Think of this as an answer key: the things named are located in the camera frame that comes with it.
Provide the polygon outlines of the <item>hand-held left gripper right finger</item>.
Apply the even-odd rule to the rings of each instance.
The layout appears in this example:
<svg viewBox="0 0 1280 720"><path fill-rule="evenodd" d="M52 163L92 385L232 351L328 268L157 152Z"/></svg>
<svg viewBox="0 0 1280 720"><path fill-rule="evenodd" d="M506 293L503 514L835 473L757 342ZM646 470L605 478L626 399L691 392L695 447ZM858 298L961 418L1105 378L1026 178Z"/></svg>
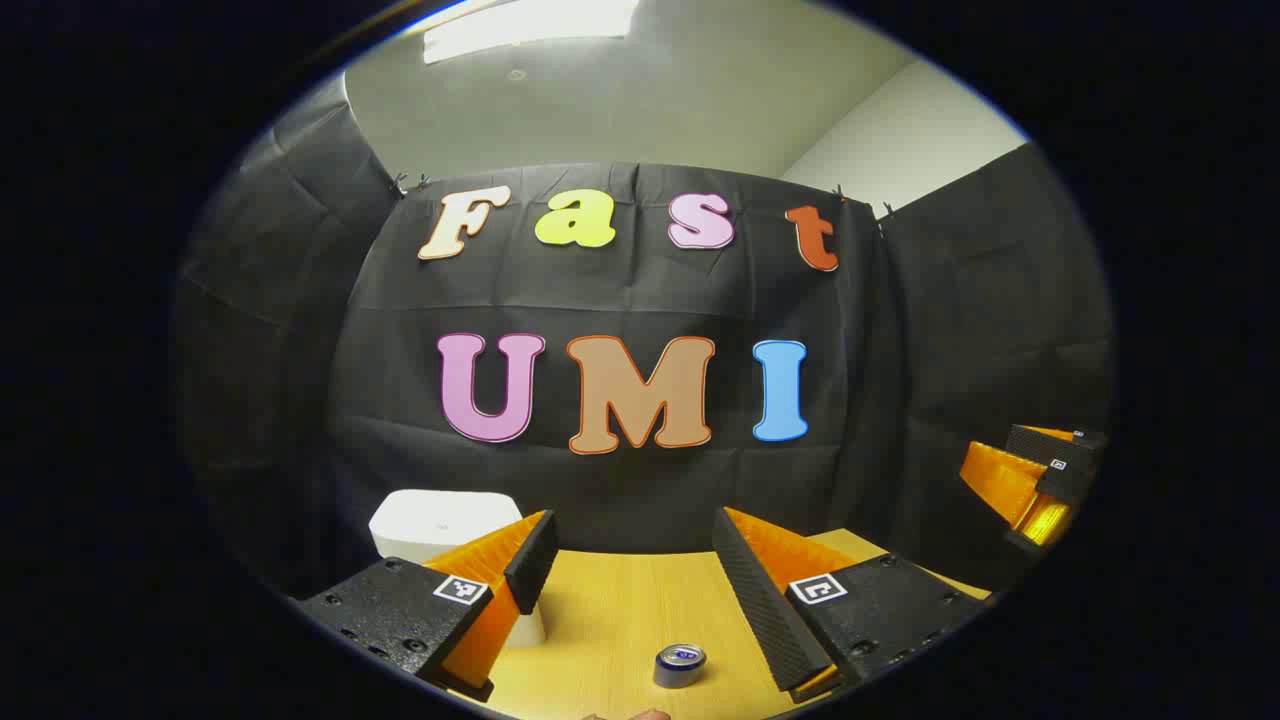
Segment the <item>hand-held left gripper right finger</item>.
<svg viewBox="0 0 1280 720"><path fill-rule="evenodd" d="M849 553L736 509L712 543L780 691L795 702L867 685L972 623L987 600L896 553Z"/></svg>

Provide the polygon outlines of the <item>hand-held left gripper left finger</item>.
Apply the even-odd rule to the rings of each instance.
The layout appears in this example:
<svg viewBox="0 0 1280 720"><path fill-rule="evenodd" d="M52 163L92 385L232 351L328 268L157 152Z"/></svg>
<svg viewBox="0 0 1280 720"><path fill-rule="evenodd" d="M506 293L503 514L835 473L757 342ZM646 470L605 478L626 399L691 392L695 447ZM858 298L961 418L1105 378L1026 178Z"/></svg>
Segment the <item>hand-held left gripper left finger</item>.
<svg viewBox="0 0 1280 720"><path fill-rule="evenodd" d="M559 551L539 511L426 561L380 559L301 601L351 644L428 684L484 702L492 670L535 609Z"/></svg>

